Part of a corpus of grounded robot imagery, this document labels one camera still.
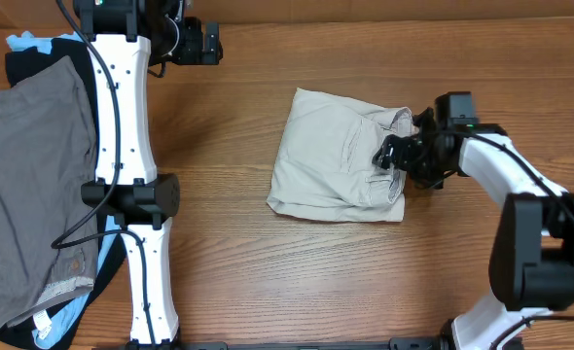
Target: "white cloth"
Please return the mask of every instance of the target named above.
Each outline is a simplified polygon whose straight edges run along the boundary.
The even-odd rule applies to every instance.
[[[411,110],[298,89],[268,204],[278,214],[332,222],[399,222],[406,173],[372,164],[390,133],[409,136]]]

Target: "white tag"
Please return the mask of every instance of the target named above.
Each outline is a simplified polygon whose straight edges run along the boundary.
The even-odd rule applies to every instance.
[[[52,330],[52,320],[47,314],[47,310],[35,313],[32,318],[34,319],[34,326],[36,326],[36,329],[38,330],[38,337],[45,339],[47,334]]]

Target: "blue cloth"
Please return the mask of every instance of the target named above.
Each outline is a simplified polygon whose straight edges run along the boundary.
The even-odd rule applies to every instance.
[[[82,39],[77,33],[73,34],[62,34],[58,36],[61,39],[75,40],[81,42]],[[36,47],[39,53],[52,53],[52,39],[53,38],[36,38],[34,34],[24,31],[21,37],[17,35],[11,35],[6,38],[6,43],[11,48],[13,52],[22,52],[29,48]]]
[[[105,224],[105,230],[109,231],[120,228],[121,227],[114,224],[114,217],[109,216]],[[97,258],[97,275],[99,274],[101,266],[103,266],[103,262],[105,262],[105,258],[108,256],[108,252],[110,251],[116,236],[117,234],[109,234],[103,237],[103,241],[101,242],[101,250],[99,251],[99,257]],[[32,331],[34,344],[36,344],[36,346],[41,349],[50,349],[56,345],[80,316],[88,298],[88,294],[81,297],[76,297],[66,306],[64,306],[64,308],[58,311],[52,317],[52,330],[49,332],[49,334],[47,334],[45,339],[38,337],[38,330]]]

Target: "black cable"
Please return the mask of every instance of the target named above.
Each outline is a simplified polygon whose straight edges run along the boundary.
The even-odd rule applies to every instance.
[[[151,69],[148,69],[147,72],[156,78],[163,78],[166,75],[166,62],[161,63],[160,73],[156,73]]]
[[[574,214],[570,212],[568,207],[564,204],[564,202],[544,183],[543,178],[536,175],[533,170],[514,152],[510,149],[505,147],[505,145],[501,145],[495,141],[492,141],[486,137],[480,136],[478,134],[470,133],[470,132],[459,132],[459,131],[451,131],[451,130],[440,130],[435,132],[435,134],[443,134],[443,135],[454,135],[459,136],[462,138],[473,138],[478,141],[487,143],[488,145],[496,148],[497,150],[505,153],[508,155],[526,174],[529,178],[544,192],[546,193],[552,200],[554,200],[559,206],[559,208],[563,211],[565,216],[572,222],[574,225]],[[513,324],[510,328],[505,330],[501,333],[491,344],[490,350],[496,350],[497,347],[501,344],[503,340],[505,340],[508,336],[512,333],[516,332],[522,326],[530,327],[532,322],[535,321],[567,321],[572,322],[574,321],[574,315],[566,316],[566,315],[548,315],[548,316],[529,316],[525,317],[522,320],[518,321],[517,323]]]
[[[103,205],[105,203],[108,202],[108,200],[110,199],[110,197],[114,193],[114,188],[117,186],[117,183],[119,182],[119,175],[121,172],[121,112],[119,110],[119,100],[118,100],[117,95],[116,95],[116,86],[114,84],[114,79],[112,79],[112,75],[110,74],[110,71],[108,70],[107,64],[103,60],[103,57],[101,57],[101,54],[99,54],[99,52],[94,48],[94,46],[92,45],[90,40],[86,37],[86,35],[84,35],[84,33],[82,32],[80,27],[77,25],[75,20],[71,17],[71,15],[69,15],[69,13],[66,10],[66,7],[64,6],[64,3],[62,2],[62,0],[55,0],[55,3],[60,8],[60,11],[62,12],[64,17],[66,18],[66,21],[71,25],[73,30],[80,36],[82,41],[86,44],[86,46],[92,52],[92,54],[94,55],[96,60],[99,62],[99,65],[103,69],[103,74],[105,75],[105,79],[108,82],[108,88],[110,89],[110,95],[112,97],[112,105],[114,108],[114,130],[115,130],[116,147],[115,147],[115,155],[114,155],[114,175],[112,176],[112,183],[110,184],[110,189],[105,194],[103,199],[101,199],[101,201],[94,208],[92,208],[92,210],[90,210],[84,218],[82,218],[79,222],[77,222],[70,229],[68,229],[66,232],[64,232],[60,237],[58,237],[52,243],[52,248],[64,249],[64,248],[68,248],[68,247],[72,247],[72,246],[76,246],[78,244],[88,242],[88,241],[93,240],[93,239],[101,238],[101,237],[106,236],[108,234],[121,233],[121,234],[127,234],[127,235],[133,237],[133,239],[135,239],[135,241],[136,241],[136,245],[138,246],[138,250],[140,251],[140,260],[142,262],[143,310],[144,310],[144,314],[145,314],[145,317],[147,320],[147,327],[149,328],[149,336],[151,338],[151,346],[153,348],[155,348],[155,346],[156,346],[155,334],[153,332],[153,324],[151,322],[151,314],[149,312],[149,307],[151,306],[151,304],[149,304],[148,288],[147,288],[147,284],[148,284],[147,283],[147,263],[146,263],[145,253],[144,253],[143,241],[140,239],[140,237],[137,234],[135,234],[131,231],[128,231],[126,229],[117,229],[117,230],[111,230],[111,231],[102,232],[102,233],[95,233],[95,234],[89,235],[89,236],[81,238],[81,239],[77,239],[77,240],[74,240],[71,242],[62,243],[62,241],[64,241],[64,239],[66,239],[68,236],[73,234],[73,232],[75,232],[78,228],[83,226],[88,220],[90,220],[97,213],[97,211],[99,211],[99,209],[101,207],[103,207]]]

